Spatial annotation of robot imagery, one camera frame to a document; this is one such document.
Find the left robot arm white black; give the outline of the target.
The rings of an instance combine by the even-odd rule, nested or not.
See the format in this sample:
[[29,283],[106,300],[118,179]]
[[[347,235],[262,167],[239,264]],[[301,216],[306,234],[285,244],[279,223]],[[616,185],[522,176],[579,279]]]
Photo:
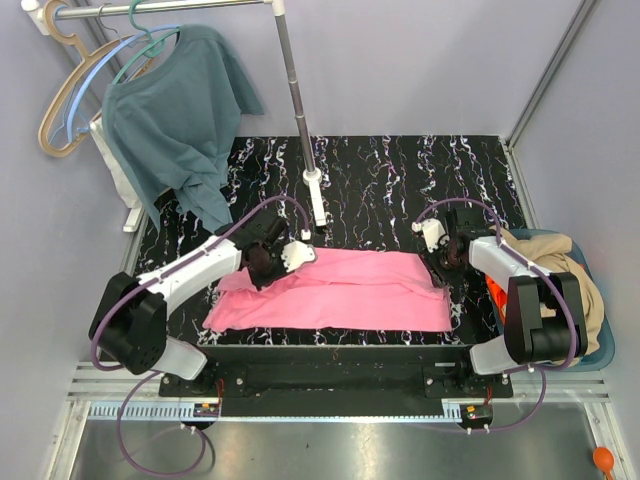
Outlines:
[[193,395],[208,394],[216,372],[198,347],[167,333],[167,320],[205,287],[244,268],[260,287],[283,277],[279,237],[287,229],[276,212],[255,211],[162,268],[138,277],[126,272],[111,277],[88,333],[94,366],[134,375],[171,374]]

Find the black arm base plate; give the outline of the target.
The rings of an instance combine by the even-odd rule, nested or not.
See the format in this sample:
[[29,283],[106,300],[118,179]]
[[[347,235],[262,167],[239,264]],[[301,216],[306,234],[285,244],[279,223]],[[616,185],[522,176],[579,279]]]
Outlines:
[[456,422],[455,399],[508,399],[509,379],[473,371],[465,346],[217,346],[193,380],[171,374],[163,398],[191,418],[230,421]]

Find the pink t-shirt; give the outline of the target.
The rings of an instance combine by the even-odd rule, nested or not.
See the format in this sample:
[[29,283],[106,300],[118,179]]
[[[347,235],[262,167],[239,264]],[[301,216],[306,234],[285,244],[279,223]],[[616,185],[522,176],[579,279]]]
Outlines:
[[449,294],[418,255],[319,248],[317,260],[258,290],[246,270],[223,278],[203,326],[446,332]]

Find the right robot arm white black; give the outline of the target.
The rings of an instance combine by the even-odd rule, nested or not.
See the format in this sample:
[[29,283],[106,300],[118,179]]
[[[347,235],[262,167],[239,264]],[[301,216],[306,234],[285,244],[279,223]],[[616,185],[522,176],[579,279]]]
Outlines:
[[422,216],[412,225],[425,249],[420,257],[432,282],[445,287],[471,271],[505,294],[503,333],[472,346],[470,362],[454,371],[454,384],[476,396],[490,375],[526,367],[568,367],[587,353],[586,318],[578,278],[555,273],[512,248],[471,208],[452,208],[442,221]]

